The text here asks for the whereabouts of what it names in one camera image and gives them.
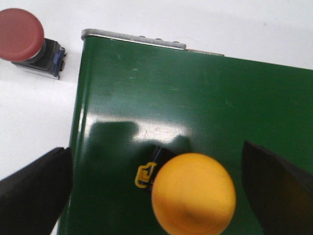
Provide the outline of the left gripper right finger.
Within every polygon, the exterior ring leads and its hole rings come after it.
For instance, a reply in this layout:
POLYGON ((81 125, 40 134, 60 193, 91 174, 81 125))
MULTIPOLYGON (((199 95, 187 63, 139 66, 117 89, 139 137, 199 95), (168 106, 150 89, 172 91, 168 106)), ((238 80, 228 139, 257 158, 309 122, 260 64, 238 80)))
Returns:
POLYGON ((242 183, 266 235, 313 233, 313 176, 262 146, 245 141, 242 183))

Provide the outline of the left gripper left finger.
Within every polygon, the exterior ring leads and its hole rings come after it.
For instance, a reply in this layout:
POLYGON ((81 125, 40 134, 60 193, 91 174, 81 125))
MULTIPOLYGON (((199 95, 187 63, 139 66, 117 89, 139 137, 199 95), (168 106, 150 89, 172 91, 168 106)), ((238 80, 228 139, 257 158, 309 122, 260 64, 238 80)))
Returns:
POLYGON ((49 235, 73 187, 70 148, 57 147, 0 182, 0 233, 49 235))

